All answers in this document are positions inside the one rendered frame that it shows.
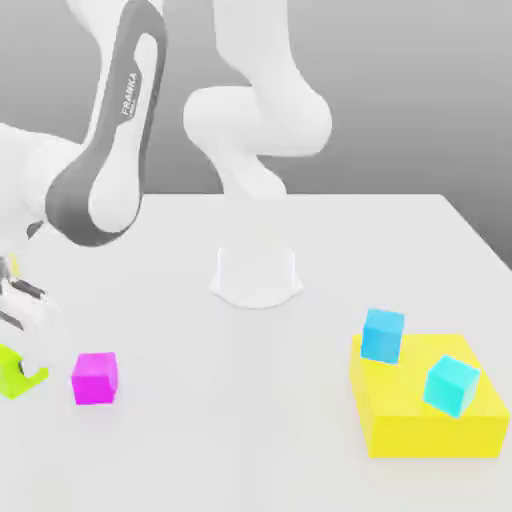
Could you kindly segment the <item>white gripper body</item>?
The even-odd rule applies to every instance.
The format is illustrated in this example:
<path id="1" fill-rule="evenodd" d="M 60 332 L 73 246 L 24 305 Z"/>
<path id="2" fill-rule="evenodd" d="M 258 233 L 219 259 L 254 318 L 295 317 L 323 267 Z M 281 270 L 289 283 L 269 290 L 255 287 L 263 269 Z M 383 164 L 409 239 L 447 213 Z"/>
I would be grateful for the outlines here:
<path id="1" fill-rule="evenodd" d="M 59 344 L 59 311 L 51 299 L 11 290 L 0 294 L 0 344 L 21 357 L 23 370 L 48 368 Z"/>

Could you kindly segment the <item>small lime green cube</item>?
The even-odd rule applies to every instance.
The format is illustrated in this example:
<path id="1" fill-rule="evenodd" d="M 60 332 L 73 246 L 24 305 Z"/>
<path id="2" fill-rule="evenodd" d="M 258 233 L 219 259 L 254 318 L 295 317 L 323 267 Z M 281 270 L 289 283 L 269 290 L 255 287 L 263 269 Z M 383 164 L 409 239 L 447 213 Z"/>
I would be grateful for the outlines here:
<path id="1" fill-rule="evenodd" d="M 5 345 L 0 344 L 0 394 L 14 399 L 37 386 L 49 376 L 47 368 L 27 377 L 22 372 L 21 356 Z"/>

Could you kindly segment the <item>small magenta cube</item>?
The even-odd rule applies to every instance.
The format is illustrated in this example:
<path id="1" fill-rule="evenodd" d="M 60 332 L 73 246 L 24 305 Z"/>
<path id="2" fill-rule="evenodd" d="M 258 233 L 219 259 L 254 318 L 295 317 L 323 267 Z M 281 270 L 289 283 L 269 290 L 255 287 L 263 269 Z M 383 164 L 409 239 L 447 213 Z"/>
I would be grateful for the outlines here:
<path id="1" fill-rule="evenodd" d="M 71 382 L 77 405 L 112 404 L 118 388 L 115 353 L 81 353 Z"/>

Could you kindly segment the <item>small blue cube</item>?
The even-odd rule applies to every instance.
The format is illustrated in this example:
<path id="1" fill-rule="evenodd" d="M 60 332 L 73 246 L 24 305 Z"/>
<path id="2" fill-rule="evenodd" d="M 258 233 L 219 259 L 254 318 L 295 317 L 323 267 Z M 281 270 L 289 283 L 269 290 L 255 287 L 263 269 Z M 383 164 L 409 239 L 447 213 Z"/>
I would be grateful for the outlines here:
<path id="1" fill-rule="evenodd" d="M 405 315 L 381 309 L 369 309 L 363 327 L 362 358 L 397 364 L 400 356 Z"/>

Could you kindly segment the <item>small cyan cube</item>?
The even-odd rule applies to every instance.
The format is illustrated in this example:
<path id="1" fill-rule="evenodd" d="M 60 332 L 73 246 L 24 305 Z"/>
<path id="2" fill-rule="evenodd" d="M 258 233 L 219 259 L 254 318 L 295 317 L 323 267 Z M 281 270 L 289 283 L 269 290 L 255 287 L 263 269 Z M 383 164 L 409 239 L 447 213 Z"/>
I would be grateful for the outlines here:
<path id="1" fill-rule="evenodd" d="M 460 418 L 476 395 L 480 376 L 480 369 L 443 355 L 427 372 L 423 401 Z"/>

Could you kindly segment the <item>large yellow box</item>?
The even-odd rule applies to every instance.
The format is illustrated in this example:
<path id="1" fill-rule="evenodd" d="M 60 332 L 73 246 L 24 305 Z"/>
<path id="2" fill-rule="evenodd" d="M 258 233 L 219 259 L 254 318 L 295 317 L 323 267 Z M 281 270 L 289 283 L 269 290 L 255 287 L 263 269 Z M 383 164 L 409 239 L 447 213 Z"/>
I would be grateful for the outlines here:
<path id="1" fill-rule="evenodd" d="M 349 375 L 368 455 L 372 458 L 492 458 L 500 454 L 510 412 L 488 375 L 460 417 L 423 400 L 428 371 L 447 355 L 481 365 L 461 334 L 406 334 L 399 363 L 360 356 L 352 337 Z"/>

